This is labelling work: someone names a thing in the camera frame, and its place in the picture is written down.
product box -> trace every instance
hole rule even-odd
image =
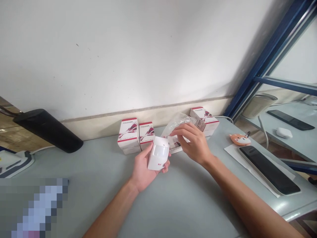
[[[183,150],[183,148],[181,147],[181,144],[180,144],[179,141],[178,141],[177,136],[172,136],[172,137],[171,137],[171,136],[168,136],[167,139],[168,139],[169,148],[170,148],[169,152],[170,152],[171,154],[174,154],[174,153],[176,153],[176,152],[179,152],[179,151],[182,151],[182,150]],[[186,141],[187,143],[190,142],[187,138],[184,137],[184,139],[185,139],[185,141]]]
[[[154,140],[154,128],[152,122],[140,123],[140,146],[141,150],[144,150],[149,146],[149,143]]]
[[[139,144],[139,123],[136,117],[121,121],[118,145],[125,155],[141,152]]]
[[[189,116],[197,119],[196,126],[205,134],[211,136],[219,125],[219,121],[203,107],[193,107]]]

white motion sensor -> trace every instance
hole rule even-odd
[[[148,169],[161,170],[168,159],[169,143],[168,139],[162,137],[155,137],[153,140],[153,147],[150,154]]]

fox keychain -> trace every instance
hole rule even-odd
[[[233,135],[230,135],[230,138],[232,142],[235,143],[236,145],[239,145],[239,146],[251,145],[251,140],[249,139],[250,133],[251,132],[248,132],[245,135],[233,134]]]

white cable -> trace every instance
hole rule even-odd
[[[234,124],[233,123],[233,120],[230,118],[230,117],[225,117],[225,116],[214,116],[215,118],[218,118],[218,117],[220,117],[220,118],[227,118],[227,119],[229,119],[231,122],[232,122],[232,124]]]
[[[48,148],[52,148],[52,147],[55,147],[55,146],[52,145],[52,146],[43,147],[41,149],[38,149],[38,150],[35,150],[35,151],[31,152],[30,154],[32,155],[32,154],[35,154],[35,153],[39,152],[40,150],[44,150],[44,149],[48,149]]]
[[[292,101],[292,102],[283,102],[283,103],[279,103],[279,104],[272,104],[271,106],[279,106],[279,105],[284,105],[284,104],[293,103],[293,102],[299,102],[299,101],[303,101],[303,99],[297,100],[297,101]]]
[[[264,126],[263,126],[263,123],[262,123],[262,120],[261,120],[260,116],[258,116],[258,119],[259,119],[259,122],[260,122],[260,125],[261,125],[262,132],[263,132],[264,135],[265,135],[266,149],[268,149],[268,137],[267,137],[267,134],[266,134],[266,131],[265,131],[265,128],[264,128]]]

smartphone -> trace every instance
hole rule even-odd
[[[271,110],[267,111],[268,114],[272,115],[273,117],[276,117],[277,119],[280,119],[281,121],[301,130],[301,131],[307,131],[307,130],[312,130],[315,129],[315,127],[300,121],[290,115],[287,115],[279,110]]]
[[[253,146],[238,148],[241,155],[279,194],[290,195],[300,188]]]

